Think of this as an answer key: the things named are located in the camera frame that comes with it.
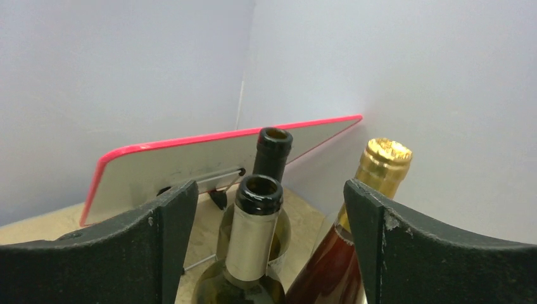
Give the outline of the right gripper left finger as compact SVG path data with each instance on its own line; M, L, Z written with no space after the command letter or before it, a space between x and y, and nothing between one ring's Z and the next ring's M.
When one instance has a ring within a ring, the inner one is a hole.
M1 246L2 303L173 303L198 204L191 180L54 241Z

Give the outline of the dark green wine bottle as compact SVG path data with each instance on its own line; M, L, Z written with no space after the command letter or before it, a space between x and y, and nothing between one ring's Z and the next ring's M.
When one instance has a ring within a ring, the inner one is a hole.
M275 127L263 128L258 135L253 173L267 175L280 182L292 143L293 137L289 132ZM233 216L234 204L231 203L225 209L220 223L216 261L224 259L227 255ZM268 266L274 272L281 271L290 244L291 223L288 214L282 209L277 219L268 262Z

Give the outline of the silver capped bottle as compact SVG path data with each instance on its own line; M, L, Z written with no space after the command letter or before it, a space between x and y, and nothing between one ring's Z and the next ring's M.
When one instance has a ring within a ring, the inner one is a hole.
M285 303L280 279L267 272L282 194L280 183L266 175L241 181L227 256L200 276L192 303Z

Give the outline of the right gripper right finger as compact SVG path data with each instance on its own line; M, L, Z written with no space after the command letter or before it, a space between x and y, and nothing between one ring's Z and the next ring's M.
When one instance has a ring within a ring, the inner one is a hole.
M484 236L356 179L344 202L369 303L535 303L536 246Z

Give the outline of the red framed whiteboard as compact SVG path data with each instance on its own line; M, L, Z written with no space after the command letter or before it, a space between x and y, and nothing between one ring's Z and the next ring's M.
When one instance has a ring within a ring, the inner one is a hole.
M88 226L151 201L189 180L199 193L226 188L252 172L260 128L133 144L97 162L80 226Z

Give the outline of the gold capped red wine bottle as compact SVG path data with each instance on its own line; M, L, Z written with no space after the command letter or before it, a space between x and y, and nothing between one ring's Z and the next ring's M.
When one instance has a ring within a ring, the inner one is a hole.
M368 141L355 178L393 198L406 177L412 151L385 137ZM346 208L341 207L327 234L286 292L287 303L366 303Z

